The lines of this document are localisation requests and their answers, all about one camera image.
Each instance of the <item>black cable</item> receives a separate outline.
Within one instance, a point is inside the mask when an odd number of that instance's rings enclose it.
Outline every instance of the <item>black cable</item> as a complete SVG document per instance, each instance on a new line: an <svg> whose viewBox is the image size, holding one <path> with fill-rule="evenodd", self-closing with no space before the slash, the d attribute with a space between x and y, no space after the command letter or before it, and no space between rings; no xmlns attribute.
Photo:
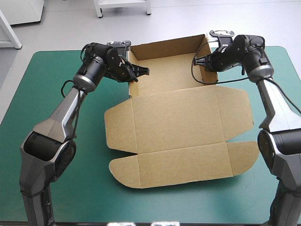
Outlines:
<svg viewBox="0 0 301 226"><path fill-rule="evenodd" d="M257 37L261 37L261 36L255 36L253 37L252 39L250 39L250 44L251 44L251 40L253 40L254 38L257 38ZM254 45L252 45L254 48L258 49L261 54L263 54L263 50L262 50L262 47L265 46L265 39L263 37L262 38L262 46L261 47L256 47ZM208 43L210 42L215 42L215 41L209 41L209 42L206 42L205 44L203 44L202 46L200 46L197 50L197 52L195 53L193 59L192 59L192 62L191 62L191 75L193 77L193 79L201 84L204 84L204 85L216 85L216 84L223 84L223 83L229 83L229 82L236 82L236 81L243 81L243 80L247 80L247 79L250 79L249 77L245 77L245 78L242 78L242 79L235 79L235 80L228 80L228 81L220 81L220 82L212 82L212 83L209 83L209 82L202 82L202 81L199 81L196 79L196 77L194 76L193 74L193 61L194 59L196 58L196 56L198 55L198 53L201 51L201 49ZM293 101L291 101L291 99L285 94L285 92L283 91L283 89L280 87L280 85L278 83L276 83L274 80L272 80L271 76L270 77L266 77L266 78L263 78L262 76L252 76L252 78L261 78L262 80L267 80L269 82L271 82L272 84L274 84L279 90L280 92L282 93L282 95L287 99L287 101L301 114L301 110L297 107L297 105L295 105L293 103Z"/></svg>
<svg viewBox="0 0 301 226"><path fill-rule="evenodd" d="M63 89L65 88L65 86L66 86L66 84L68 82L72 82L74 84L75 88L78 89L78 97L77 97L77 105L76 105L76 109L75 109L75 111L76 111L76 118L75 118L75 122L74 122L74 128L73 128L72 136L71 136L70 143L68 144L67 149L69 149L69 147L70 147L70 145L71 145L71 143L72 143L72 141L73 141L73 139L75 137L75 132L76 132L77 124L78 124L78 121L79 121L79 108L80 108L80 85L77 82L75 82L73 80L67 80L67 81L65 81L64 84L63 84L63 86L62 86L62 88L61 88L61 94L65 98L65 94L63 92Z"/></svg>
<svg viewBox="0 0 301 226"><path fill-rule="evenodd" d="M301 110L297 107L297 105L295 105L293 103L293 101L285 94L285 92L283 91L283 89L280 87L280 85L278 83L276 83L274 80L269 79L269 78L263 78L264 80L269 81L270 83L273 83L282 93L282 95L287 99L288 102L290 102L290 104L301 114Z"/></svg>

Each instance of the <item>green table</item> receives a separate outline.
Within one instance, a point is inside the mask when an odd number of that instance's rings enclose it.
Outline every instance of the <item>green table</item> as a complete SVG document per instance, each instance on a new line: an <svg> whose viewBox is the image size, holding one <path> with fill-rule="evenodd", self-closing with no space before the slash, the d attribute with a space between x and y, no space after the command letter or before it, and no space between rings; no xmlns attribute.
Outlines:
<svg viewBox="0 0 301 226"><path fill-rule="evenodd" d="M0 220L26 221L19 191L19 146L33 126L46 119L62 100L61 85L80 67L79 53L42 51L32 57L0 126ZM275 69L275 81L301 106L301 83L286 50L267 47L267 54ZM240 73L241 68L235 68L220 73L219 78L234 79ZM227 86L249 93L254 115L254 128L233 141L256 140L265 117L256 85L242 81ZM79 117L77 154L51 186L56 221L262 223L268 219L278 182L261 156L248 172L233 178L143 190L117 182L109 162L130 154L107 147L103 114L127 98L127 84L107 78L86 98Z"/></svg>

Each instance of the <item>cardboard box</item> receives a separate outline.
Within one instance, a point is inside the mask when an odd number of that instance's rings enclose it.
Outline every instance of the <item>cardboard box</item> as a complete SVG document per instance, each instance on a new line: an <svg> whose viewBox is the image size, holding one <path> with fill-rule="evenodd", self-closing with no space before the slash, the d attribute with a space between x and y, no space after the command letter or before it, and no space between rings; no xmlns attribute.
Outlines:
<svg viewBox="0 0 301 226"><path fill-rule="evenodd" d="M232 177L258 157L256 142L226 141L253 127L248 95L239 89L200 86L190 73L204 35L133 46L132 63L150 76L130 84L131 99L105 113L108 147L136 153L110 163L113 176L133 188ZM206 44L199 56L210 53ZM198 79L216 73L194 68Z"/></svg>

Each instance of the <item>white tile floor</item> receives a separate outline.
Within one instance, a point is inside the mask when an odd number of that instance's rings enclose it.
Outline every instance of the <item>white tile floor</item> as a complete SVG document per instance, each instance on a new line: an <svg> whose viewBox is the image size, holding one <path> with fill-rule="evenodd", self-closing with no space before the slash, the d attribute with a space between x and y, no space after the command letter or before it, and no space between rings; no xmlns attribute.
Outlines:
<svg viewBox="0 0 301 226"><path fill-rule="evenodd" d="M5 80L0 85L0 122L37 51L81 49L93 41L139 44L210 29L234 30L262 35L268 46L285 47L301 75L300 21L301 0L152 0L151 16L142 8L121 8L104 10L102 19L92 0L45 0L40 24L13 29L23 45L14 61L0 57L1 70L11 65L7 75L1 75Z"/></svg>

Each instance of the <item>cardboard flap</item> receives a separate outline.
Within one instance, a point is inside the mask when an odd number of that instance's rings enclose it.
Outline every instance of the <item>cardboard flap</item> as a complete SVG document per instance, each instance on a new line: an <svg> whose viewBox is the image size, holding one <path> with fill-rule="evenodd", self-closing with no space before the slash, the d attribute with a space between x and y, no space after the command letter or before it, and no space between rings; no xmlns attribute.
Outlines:
<svg viewBox="0 0 301 226"><path fill-rule="evenodd" d="M134 97L105 113L110 148L151 153L216 144L252 128L247 93L218 86Z"/></svg>
<svg viewBox="0 0 301 226"><path fill-rule="evenodd" d="M114 159L110 162L109 168L111 174L123 185L141 188L138 155Z"/></svg>
<svg viewBox="0 0 301 226"><path fill-rule="evenodd" d="M215 86L225 140L230 140L253 128L253 116L248 93L241 89Z"/></svg>
<svg viewBox="0 0 301 226"><path fill-rule="evenodd" d="M259 154L258 145L254 141L227 143L233 175L239 175L250 169Z"/></svg>
<svg viewBox="0 0 301 226"><path fill-rule="evenodd" d="M131 99L107 110L104 121L109 148L138 153Z"/></svg>
<svg viewBox="0 0 301 226"><path fill-rule="evenodd" d="M110 170L128 187L167 186L241 174L258 153L256 142L222 142L114 159Z"/></svg>

